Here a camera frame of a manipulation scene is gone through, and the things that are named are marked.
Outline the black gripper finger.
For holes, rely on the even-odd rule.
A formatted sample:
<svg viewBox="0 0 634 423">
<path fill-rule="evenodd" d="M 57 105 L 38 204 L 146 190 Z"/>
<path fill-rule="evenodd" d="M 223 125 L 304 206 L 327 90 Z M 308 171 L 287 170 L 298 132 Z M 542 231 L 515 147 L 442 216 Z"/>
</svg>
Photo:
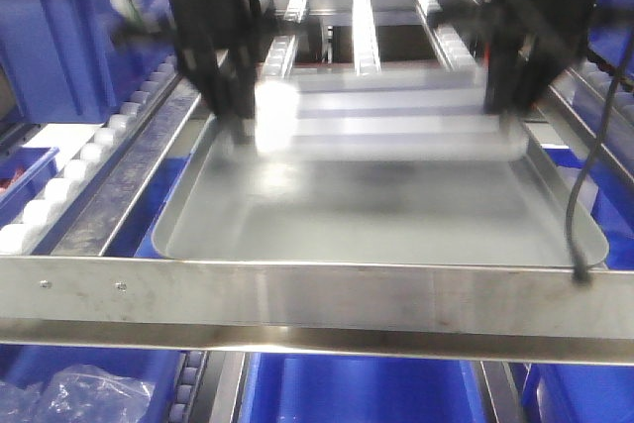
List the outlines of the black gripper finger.
<svg viewBox="0 0 634 423">
<path fill-rule="evenodd" d="M 221 124 L 227 121 L 231 95 L 227 73 L 221 70 L 217 56 L 222 23 L 214 15 L 226 1 L 169 0 L 179 71 L 199 90 Z"/>
<path fill-rule="evenodd" d="M 526 112 L 581 60 L 596 0 L 491 0 L 484 111 Z"/>
<path fill-rule="evenodd" d="M 240 99 L 234 111 L 241 118 L 238 142 L 250 144 L 255 134 L 255 85 L 260 57 L 262 8 L 260 0 L 239 0 L 236 9 L 239 23 L 234 31 L 236 42 L 232 49 L 232 61 L 239 82 Z"/>
</svg>

